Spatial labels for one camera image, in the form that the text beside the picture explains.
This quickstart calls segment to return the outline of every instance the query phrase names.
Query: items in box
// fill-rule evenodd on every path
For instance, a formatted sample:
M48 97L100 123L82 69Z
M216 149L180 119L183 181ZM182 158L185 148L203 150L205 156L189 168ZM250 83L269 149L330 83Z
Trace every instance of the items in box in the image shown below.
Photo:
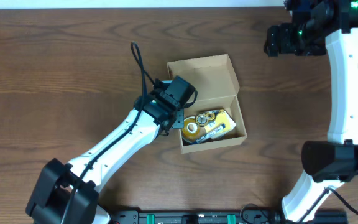
M208 139L218 140L236 127L224 110L211 110L185 119L182 138L189 144L200 144Z

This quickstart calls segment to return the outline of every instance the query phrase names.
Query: white background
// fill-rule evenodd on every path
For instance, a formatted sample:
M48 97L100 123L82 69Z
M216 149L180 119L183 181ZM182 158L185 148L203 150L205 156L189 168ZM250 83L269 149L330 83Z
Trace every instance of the white background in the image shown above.
M264 6L283 6L283 0L0 0L0 9Z

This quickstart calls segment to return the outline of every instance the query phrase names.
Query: box flap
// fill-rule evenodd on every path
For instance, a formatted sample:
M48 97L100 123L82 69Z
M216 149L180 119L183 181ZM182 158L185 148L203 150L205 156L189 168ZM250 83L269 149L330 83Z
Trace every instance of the box flap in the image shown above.
M197 101L234 96L240 89L228 55L168 62L168 71L170 78L178 75L196 88Z

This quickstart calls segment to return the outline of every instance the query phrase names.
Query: wooden surface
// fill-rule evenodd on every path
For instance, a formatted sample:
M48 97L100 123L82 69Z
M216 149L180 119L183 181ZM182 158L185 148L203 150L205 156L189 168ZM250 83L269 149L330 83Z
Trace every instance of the wooden surface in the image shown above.
M289 20L282 8L0 11L0 223L30 223L24 209L45 163L80 155L126 117L140 95L132 40L155 78L168 78L170 61L229 54L249 137L185 155L177 133L159 137L119 169L101 203L276 205L301 174L303 142L326 139L331 114L328 56L262 51L266 30ZM358 177L339 192L358 208ZM344 208L333 196L323 207Z

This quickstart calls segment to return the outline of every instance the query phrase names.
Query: cardboard box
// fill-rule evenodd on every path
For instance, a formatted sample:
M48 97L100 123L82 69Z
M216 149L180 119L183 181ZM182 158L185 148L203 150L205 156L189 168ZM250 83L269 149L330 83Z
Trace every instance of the cardboard box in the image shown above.
M246 138L237 94L240 86L228 55L168 62L170 78L180 76L198 91L196 103L185 109L185 118L213 109L225 109L236 127L218 141L188 145L181 138L181 153L240 145Z

